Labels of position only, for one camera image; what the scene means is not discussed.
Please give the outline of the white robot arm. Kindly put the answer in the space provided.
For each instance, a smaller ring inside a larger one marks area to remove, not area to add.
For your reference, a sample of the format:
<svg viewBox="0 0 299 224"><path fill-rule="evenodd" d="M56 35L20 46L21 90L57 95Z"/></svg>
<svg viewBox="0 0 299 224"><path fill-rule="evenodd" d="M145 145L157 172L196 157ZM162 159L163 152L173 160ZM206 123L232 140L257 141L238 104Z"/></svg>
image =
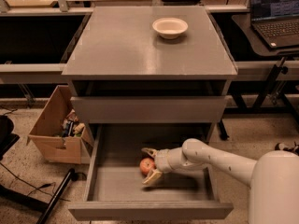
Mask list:
<svg viewBox="0 0 299 224"><path fill-rule="evenodd" d="M299 224L299 156L295 152L274 150L253 160L193 138L181 147L144 147L142 151L154 162L145 185L166 173L210 164L249 187L249 224Z"/></svg>

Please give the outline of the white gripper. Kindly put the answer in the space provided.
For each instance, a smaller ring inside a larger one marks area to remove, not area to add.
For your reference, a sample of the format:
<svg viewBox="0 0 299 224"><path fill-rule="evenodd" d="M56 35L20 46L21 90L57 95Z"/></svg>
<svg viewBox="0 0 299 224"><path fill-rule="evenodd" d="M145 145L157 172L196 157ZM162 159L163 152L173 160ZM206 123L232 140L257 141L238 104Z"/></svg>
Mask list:
<svg viewBox="0 0 299 224"><path fill-rule="evenodd" d="M168 149L156 150L150 147L143 147L141 149L143 153L146 153L154 159L155 166L158 169L152 169L149 171L148 175L144 178L142 183L144 185L153 185L157 180L162 176L163 173L169 173L172 171L172 168L168 162Z"/></svg>

